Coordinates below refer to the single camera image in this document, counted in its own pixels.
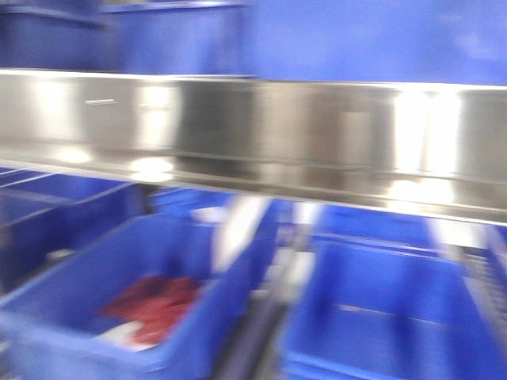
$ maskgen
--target blue plastic crate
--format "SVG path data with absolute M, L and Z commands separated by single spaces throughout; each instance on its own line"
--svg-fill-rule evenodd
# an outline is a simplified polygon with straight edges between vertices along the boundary
M 260 78 L 507 83 L 507 3 L 256 0 L 251 61 Z
M 507 378 L 461 265 L 322 242 L 280 352 L 301 378 Z
M 98 0 L 0 0 L 0 10 L 6 7 L 41 8 L 54 12 L 93 15 L 99 11 Z
M 47 263 L 46 255 L 68 246 L 63 213 L 44 201 L 0 194 L 0 292 L 19 285 Z
M 190 218 L 192 211 L 223 207 L 232 197 L 230 192 L 213 192 L 197 188 L 164 188 L 150 196 L 155 212 Z
M 268 210 L 265 222 L 273 212 Z M 212 224 L 165 215 L 137 218 L 13 292 L 0 306 L 0 330 L 10 341 L 7 355 L 16 372 L 24 380 L 207 377 L 238 306 L 249 296 L 250 274 L 258 268 L 265 271 L 264 256 L 276 248 L 276 231 L 263 222 L 240 256 L 245 260 L 213 275 L 214 229 Z M 170 337 L 155 348 L 133 352 L 93 339 L 119 323 L 97 314 L 97 309 L 138 278 L 153 274 L 212 281 L 205 283 Z
M 36 172 L 34 170 L 10 170 L 0 173 L 0 186 L 6 186 L 18 181 L 28 180 L 49 175 L 44 172 Z
M 507 295 L 507 230 L 505 227 L 487 227 L 488 247 L 484 251 L 488 264 L 494 271 L 493 275 L 503 286 Z
M 116 26 L 117 70 L 135 74 L 248 74 L 246 2 L 106 6 Z
M 322 209 L 312 240 L 349 241 L 425 256 L 437 256 L 442 249 L 427 218 L 342 206 Z
M 107 32 L 96 14 L 0 7 L 0 67 L 111 69 Z
M 2 191 L 60 206 L 74 249 L 143 213 L 138 186 L 118 180 L 54 174 L 17 182 Z

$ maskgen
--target white object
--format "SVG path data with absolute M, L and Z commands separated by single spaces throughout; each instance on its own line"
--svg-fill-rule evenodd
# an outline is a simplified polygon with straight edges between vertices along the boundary
M 214 272 L 229 268 L 257 231 L 268 206 L 273 200 L 265 196 L 238 195 L 230 204 L 231 210 L 213 237 L 212 263 Z
M 147 350 L 154 347 L 156 344 L 137 344 L 132 342 L 132 338 L 137 330 L 143 327 L 142 322 L 128 322 L 122 325 L 113 327 L 112 329 L 103 332 L 101 335 L 95 336 L 95 339 L 103 340 L 116 346 L 123 348 L 130 348 L 133 351 Z

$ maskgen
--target metal frame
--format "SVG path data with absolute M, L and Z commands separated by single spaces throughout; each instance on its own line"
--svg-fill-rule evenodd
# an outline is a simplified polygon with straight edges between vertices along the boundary
M 0 158 L 507 224 L 507 89 L 0 71 Z

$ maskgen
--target white plastic piece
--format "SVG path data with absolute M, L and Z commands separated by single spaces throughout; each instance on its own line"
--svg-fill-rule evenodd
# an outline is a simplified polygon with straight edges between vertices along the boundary
M 206 207 L 190 211 L 193 219 L 204 223 L 222 223 L 226 220 L 227 214 L 226 207 Z
M 247 247 L 273 200 L 266 196 L 239 195 L 231 202 L 231 210 L 219 225 L 212 242 L 214 272 L 223 272 Z
M 135 332 L 141 327 L 143 327 L 142 322 L 134 321 L 124 323 L 103 332 L 101 335 L 95 336 L 95 339 L 103 340 L 123 348 L 129 348 L 135 352 L 154 347 L 156 344 L 136 344 L 132 342 Z

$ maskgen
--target red object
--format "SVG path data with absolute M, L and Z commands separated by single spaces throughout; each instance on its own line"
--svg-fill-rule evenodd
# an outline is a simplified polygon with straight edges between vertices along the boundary
M 145 277 L 113 299 L 101 312 L 143 322 L 144 326 L 132 340 L 138 344 L 158 344 L 189 309 L 197 290 L 197 281 L 191 277 Z
M 145 298 L 156 295 L 165 285 L 162 277 L 149 276 L 140 279 L 102 309 L 104 314 L 128 319 L 130 310 L 135 309 Z

